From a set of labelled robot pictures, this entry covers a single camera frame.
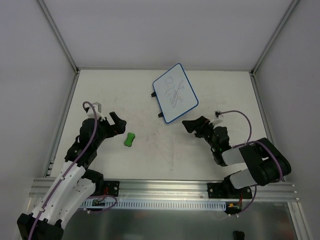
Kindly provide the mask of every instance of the whiteboard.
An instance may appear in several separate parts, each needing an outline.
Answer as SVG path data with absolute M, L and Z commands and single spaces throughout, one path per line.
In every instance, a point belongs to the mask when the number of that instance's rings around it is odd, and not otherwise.
M 199 105 L 176 121 L 166 124 L 151 97 L 152 83 L 163 70 L 81 70 L 56 153 L 51 176 L 56 177 L 83 120 L 82 102 L 100 102 L 102 113 L 113 124 L 109 112 L 127 121 L 126 133 L 108 138 L 97 150 L 90 168 L 111 179 L 223 180 L 245 168 L 244 164 L 218 166 L 204 139 L 187 133 L 181 123 L 201 115 L 214 119 L 214 111 L 239 110 L 252 124 L 252 140 L 266 136 L 248 72 L 186 71 Z M 240 114 L 225 114 L 223 122 L 230 144 L 243 143 L 249 126 Z M 131 147 L 124 146 L 127 133 L 134 133 Z
M 199 101 L 180 63 L 153 82 L 164 121 L 169 124 L 198 106 Z

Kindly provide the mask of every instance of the black mount bracket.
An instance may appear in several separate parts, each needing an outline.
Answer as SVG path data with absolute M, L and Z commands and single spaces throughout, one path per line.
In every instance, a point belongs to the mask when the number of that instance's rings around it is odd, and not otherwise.
M 206 184 L 209 199 L 252 199 L 252 191 L 250 187 L 244 187 L 233 194 L 228 193 L 222 188 L 222 183 L 209 182 Z
M 120 182 L 119 181 L 104 181 L 104 188 L 106 189 L 105 193 L 107 195 L 118 197 Z

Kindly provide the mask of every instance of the whiteboard stand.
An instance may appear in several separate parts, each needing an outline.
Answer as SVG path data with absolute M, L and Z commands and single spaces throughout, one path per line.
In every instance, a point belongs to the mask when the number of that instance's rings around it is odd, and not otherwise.
M 198 106 L 199 101 L 180 63 L 177 63 L 153 84 L 154 92 L 161 108 L 159 118 L 169 124 Z

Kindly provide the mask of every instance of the green object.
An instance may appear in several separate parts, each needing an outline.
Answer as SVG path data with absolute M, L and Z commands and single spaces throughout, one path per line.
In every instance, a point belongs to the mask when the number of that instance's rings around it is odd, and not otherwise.
M 124 141 L 124 145 L 131 147 L 132 146 L 132 142 L 134 141 L 136 135 L 132 132 L 128 133 L 128 136 L 126 137 L 126 140 Z

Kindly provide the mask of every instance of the white panel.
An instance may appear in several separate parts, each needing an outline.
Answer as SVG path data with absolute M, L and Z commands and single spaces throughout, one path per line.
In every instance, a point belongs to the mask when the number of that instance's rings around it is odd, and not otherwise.
M 291 0 L 46 0 L 78 67 L 251 70 Z
M 280 151 L 292 166 L 314 239 L 320 239 L 320 1 L 302 0 L 257 73 Z
M 183 120 L 201 115 L 214 119 L 214 111 L 240 110 L 252 123 L 252 139 L 266 136 L 248 72 L 186 71 L 199 105 L 166 124 L 158 118 L 160 107 L 152 83 L 161 70 L 82 70 L 65 123 L 51 176 L 59 173 L 67 150 L 87 118 L 82 102 L 100 102 L 102 113 L 115 111 L 127 121 L 126 133 L 106 139 L 90 168 L 111 179 L 222 180 L 243 169 L 243 164 L 218 166 L 204 139 L 187 133 Z M 249 134 L 246 119 L 237 113 L 224 115 L 232 145 Z M 132 147 L 124 146 L 127 133 L 135 133 Z
M 74 73 L 34 0 L 0 7 L 1 239 L 17 233 Z

